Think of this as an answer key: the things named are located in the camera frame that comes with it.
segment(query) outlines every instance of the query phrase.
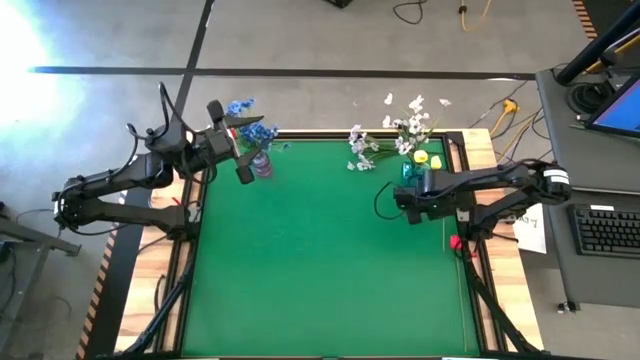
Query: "green object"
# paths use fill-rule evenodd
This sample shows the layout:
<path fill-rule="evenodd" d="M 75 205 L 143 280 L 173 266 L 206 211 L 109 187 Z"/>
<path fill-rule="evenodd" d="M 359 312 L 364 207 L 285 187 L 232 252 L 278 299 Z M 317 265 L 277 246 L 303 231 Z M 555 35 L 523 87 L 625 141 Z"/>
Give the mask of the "green object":
<path fill-rule="evenodd" d="M 241 185 L 227 161 L 209 185 L 184 356 L 479 355 L 455 219 L 373 211 L 406 158 L 349 171 L 344 141 L 270 156 L 271 179 Z M 398 213 L 391 188 L 379 210 Z"/>

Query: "white paper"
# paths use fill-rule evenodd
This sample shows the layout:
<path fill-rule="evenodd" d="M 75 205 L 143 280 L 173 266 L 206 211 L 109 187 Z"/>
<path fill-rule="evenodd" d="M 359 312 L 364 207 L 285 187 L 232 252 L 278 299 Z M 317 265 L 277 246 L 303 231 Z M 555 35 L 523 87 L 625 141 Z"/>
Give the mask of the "white paper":
<path fill-rule="evenodd" d="M 547 244 L 544 240 L 544 220 L 542 204 L 535 204 L 513 224 L 513 231 L 518 239 L 518 247 L 522 250 L 546 254 Z"/>

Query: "red object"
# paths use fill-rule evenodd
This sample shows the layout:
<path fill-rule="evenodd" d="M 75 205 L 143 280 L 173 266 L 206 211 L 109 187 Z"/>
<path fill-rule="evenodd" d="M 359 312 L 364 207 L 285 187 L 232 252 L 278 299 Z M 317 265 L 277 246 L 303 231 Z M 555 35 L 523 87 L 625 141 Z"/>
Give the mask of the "red object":
<path fill-rule="evenodd" d="M 451 249 L 453 250 L 462 250 L 462 241 L 460 240 L 460 236 L 451 235 L 449 238 L 449 246 L 451 246 Z"/>

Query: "glass vase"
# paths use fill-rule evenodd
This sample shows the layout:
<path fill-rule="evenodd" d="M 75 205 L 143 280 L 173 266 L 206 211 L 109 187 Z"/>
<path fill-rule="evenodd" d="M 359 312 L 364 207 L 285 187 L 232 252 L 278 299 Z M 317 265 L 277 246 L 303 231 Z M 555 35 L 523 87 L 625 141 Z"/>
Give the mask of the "glass vase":
<path fill-rule="evenodd" d="M 273 175 L 273 167 L 271 159 L 266 151 L 260 151 L 256 157 L 251 160 L 251 167 L 254 174 L 261 178 L 270 178 Z"/>

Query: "black keyboard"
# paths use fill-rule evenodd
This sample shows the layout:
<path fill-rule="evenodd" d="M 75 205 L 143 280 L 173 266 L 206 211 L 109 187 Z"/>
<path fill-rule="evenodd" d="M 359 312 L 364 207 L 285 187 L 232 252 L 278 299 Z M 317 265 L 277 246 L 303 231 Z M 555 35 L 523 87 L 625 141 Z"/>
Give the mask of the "black keyboard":
<path fill-rule="evenodd" d="M 640 209 L 571 205 L 568 211 L 578 254 L 640 259 Z"/>

